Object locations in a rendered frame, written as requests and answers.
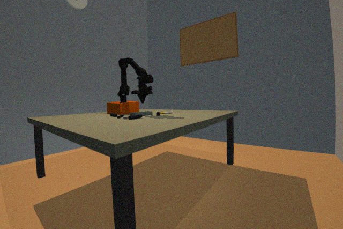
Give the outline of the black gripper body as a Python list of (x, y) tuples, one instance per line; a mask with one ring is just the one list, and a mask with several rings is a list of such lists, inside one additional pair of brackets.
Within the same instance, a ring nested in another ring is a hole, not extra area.
[(152, 91), (150, 91), (150, 92), (146, 92), (144, 90), (142, 91), (141, 90), (142, 85), (145, 86), (145, 84), (138, 84), (137, 87), (139, 88), (139, 90), (138, 91), (137, 90), (132, 91), (132, 94), (153, 94)]

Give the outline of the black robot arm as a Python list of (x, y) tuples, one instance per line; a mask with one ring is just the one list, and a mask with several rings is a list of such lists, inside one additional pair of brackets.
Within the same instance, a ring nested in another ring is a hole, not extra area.
[[(127, 102), (126, 96), (129, 95), (130, 87), (127, 85), (127, 77), (126, 77), (126, 69), (128, 64), (130, 64), (136, 71), (138, 77), (138, 84), (147, 84), (153, 82), (153, 77), (147, 74), (146, 70), (141, 68), (132, 58), (120, 58), (119, 59), (119, 66), (121, 68), (121, 86), (118, 92), (118, 96), (120, 96), (121, 103)], [(142, 77), (140, 77), (142, 76)], [(147, 87), (147, 85), (142, 85), (141, 90), (150, 92), (152, 90), (152, 86)], [(124, 95), (122, 95), (124, 94)]]

